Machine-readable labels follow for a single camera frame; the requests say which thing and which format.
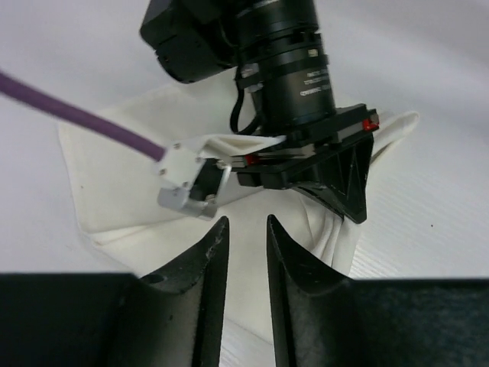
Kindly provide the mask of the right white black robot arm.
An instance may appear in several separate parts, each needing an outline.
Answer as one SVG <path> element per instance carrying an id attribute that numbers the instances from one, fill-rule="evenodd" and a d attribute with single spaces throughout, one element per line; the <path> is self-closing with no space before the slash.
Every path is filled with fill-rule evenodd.
<path id="1" fill-rule="evenodd" d="M 339 108 L 311 1 L 152 1 L 140 28 L 160 65 L 190 84 L 235 70 L 237 136 L 277 138 L 232 163 L 244 187 L 295 190 L 357 224 L 375 110 Z"/>

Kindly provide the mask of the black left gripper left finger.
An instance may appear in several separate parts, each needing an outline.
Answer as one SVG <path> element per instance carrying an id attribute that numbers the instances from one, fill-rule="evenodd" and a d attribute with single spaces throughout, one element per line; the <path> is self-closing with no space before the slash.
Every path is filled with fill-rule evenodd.
<path id="1" fill-rule="evenodd" d="M 161 268 L 1 276 L 3 366 L 217 366 L 229 221 Z"/>

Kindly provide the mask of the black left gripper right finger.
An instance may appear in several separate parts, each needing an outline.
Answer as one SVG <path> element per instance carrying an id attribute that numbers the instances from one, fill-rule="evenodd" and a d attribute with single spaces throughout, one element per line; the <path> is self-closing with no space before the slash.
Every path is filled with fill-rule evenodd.
<path id="1" fill-rule="evenodd" d="M 485 279 L 354 280 L 267 219 L 278 366 L 486 366 Z"/>

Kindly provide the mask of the white cloth napkin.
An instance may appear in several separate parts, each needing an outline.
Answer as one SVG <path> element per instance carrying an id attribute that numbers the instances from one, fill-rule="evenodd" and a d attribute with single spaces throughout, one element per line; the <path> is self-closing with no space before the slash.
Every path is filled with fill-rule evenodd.
<path id="1" fill-rule="evenodd" d="M 102 112 L 159 142 L 225 133 L 235 88 L 165 86 Z M 77 222 L 94 248 L 145 275 L 197 242 L 209 224 L 161 208 L 152 164 L 139 154 L 69 125 L 59 138 Z M 223 366 L 272 366 L 266 224 L 275 215 L 288 233 L 343 274 L 371 222 L 341 219 L 295 191 L 243 188 L 232 178 L 220 214 L 230 222 Z"/>

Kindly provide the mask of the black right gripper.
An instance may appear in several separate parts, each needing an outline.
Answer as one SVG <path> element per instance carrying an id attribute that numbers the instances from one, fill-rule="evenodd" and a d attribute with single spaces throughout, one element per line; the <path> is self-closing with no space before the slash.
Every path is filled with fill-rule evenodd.
<path id="1" fill-rule="evenodd" d="M 295 30 L 257 38 L 239 45 L 236 60 L 231 130 L 286 138 L 275 148 L 244 156 L 236 171 L 240 185 L 278 190 L 290 183 L 340 217 L 363 223 L 379 118 L 364 104 L 336 107 L 320 34 Z M 316 148 L 310 158 L 289 153 L 310 145 Z M 298 166 L 290 181 L 278 179 L 292 163 Z"/>

